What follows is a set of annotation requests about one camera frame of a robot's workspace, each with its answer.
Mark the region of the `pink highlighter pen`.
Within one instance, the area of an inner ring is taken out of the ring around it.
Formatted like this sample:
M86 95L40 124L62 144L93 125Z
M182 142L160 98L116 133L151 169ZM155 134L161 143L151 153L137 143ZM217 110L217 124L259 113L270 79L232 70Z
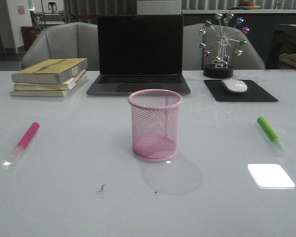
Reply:
M3 165L12 166L19 162L23 152L30 144L39 128L40 124L34 121L14 148L11 156L3 163Z

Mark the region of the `green highlighter pen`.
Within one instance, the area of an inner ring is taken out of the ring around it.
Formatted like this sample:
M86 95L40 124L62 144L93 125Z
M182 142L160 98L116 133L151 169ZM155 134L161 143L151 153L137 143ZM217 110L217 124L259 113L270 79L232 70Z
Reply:
M278 136L278 134L275 132L272 126L268 123L268 121L264 117L258 117L257 123L259 124L260 128L263 130L265 135L268 137L270 142L273 145L275 145L278 148L278 150L284 152L286 150L285 146L281 142L281 139Z

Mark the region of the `pink mesh pen holder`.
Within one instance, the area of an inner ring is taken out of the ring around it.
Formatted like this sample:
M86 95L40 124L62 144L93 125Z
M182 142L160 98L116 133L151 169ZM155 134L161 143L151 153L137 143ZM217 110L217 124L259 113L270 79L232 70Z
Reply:
M166 89L145 89L129 95L132 149L143 160L171 159L178 150L182 96Z

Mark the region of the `black laptop computer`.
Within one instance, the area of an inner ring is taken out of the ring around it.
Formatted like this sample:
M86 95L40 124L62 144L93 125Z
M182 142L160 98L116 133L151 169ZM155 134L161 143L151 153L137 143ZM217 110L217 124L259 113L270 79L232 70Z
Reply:
M99 76L87 95L129 95L144 89L190 94L182 75L184 17L98 18Z

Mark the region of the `middle white book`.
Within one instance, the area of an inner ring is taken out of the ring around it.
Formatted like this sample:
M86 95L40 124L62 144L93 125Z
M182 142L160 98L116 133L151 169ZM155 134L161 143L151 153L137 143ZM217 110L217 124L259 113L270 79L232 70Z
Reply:
M15 83L14 90L71 90L84 78L85 73L86 70L82 70L61 84Z

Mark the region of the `ferris wheel desk toy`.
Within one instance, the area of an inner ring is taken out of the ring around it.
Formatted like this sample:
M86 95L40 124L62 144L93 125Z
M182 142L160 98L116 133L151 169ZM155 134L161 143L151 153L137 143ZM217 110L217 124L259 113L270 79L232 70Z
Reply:
M228 65L230 60L230 55L226 51L227 46L231 46L230 41L237 42L239 46L246 46L248 41L246 39L237 40L233 36L236 34L231 34L231 30L235 29L234 27L229 28L229 22L234 17L233 12L228 12L223 14L218 12L215 14L215 18L219 21L220 31L214 30L215 40L206 43L201 42L199 48L203 50L203 55L208 57L212 53L212 49L217 46L218 53L217 56L212 60L211 64L204 66L204 75L207 77L217 78L217 79L226 79L230 78L233 75L233 68Z

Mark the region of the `white computer mouse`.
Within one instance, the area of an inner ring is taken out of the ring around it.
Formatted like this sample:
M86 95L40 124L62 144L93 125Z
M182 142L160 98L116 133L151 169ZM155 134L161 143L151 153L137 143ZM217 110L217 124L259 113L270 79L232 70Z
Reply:
M248 87L242 80L225 79L221 81L223 87L230 93L244 93Z

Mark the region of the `top yellow book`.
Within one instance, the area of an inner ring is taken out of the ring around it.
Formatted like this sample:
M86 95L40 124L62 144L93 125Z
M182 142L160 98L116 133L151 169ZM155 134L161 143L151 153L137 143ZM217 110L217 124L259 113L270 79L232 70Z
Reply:
M11 75L14 83L62 84L87 68L86 58L48 59Z

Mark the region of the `yellow book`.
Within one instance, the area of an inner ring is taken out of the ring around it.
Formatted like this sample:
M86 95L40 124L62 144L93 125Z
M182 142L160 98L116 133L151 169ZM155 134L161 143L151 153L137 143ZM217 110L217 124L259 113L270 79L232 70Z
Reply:
M87 68L86 58L48 59L11 75L14 83L62 84Z
M10 91L10 95L21 96L21 97L64 97L71 90L20 90L18 91L12 88Z

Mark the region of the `black mouse pad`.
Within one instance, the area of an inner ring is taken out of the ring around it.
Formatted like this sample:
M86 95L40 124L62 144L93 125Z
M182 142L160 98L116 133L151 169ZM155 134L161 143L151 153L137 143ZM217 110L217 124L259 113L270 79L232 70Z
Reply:
M248 89L243 93L231 93L223 86L221 80L206 79L204 83L216 101L219 102L277 102L278 99L264 90L253 80L244 80Z

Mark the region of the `red barrier belt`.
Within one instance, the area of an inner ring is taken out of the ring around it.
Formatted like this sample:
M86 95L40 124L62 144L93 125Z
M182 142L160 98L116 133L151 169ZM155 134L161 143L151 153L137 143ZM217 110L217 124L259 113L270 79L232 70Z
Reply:
M96 19L99 15L73 15L75 19Z

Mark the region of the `bottom yellow book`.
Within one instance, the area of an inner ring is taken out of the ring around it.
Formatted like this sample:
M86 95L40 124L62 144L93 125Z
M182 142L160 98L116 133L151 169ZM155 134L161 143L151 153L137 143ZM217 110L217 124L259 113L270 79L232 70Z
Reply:
M64 97L71 90L20 90L18 91L12 88L10 91L10 95L21 96L21 97Z

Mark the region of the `red trash bin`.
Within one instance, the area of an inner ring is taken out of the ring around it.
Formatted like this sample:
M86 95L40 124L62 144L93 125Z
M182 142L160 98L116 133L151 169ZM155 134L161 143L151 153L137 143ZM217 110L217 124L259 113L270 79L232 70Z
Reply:
M36 29L34 26L22 26L21 33L22 33L24 48L28 50L37 38Z

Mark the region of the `fruit bowl on counter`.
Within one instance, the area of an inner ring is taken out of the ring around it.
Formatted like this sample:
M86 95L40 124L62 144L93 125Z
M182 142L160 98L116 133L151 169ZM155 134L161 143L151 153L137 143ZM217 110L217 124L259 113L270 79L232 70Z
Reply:
M257 5L256 3L251 3L247 0L240 0L238 2L238 6L244 10L254 10L259 9L261 7L260 5Z

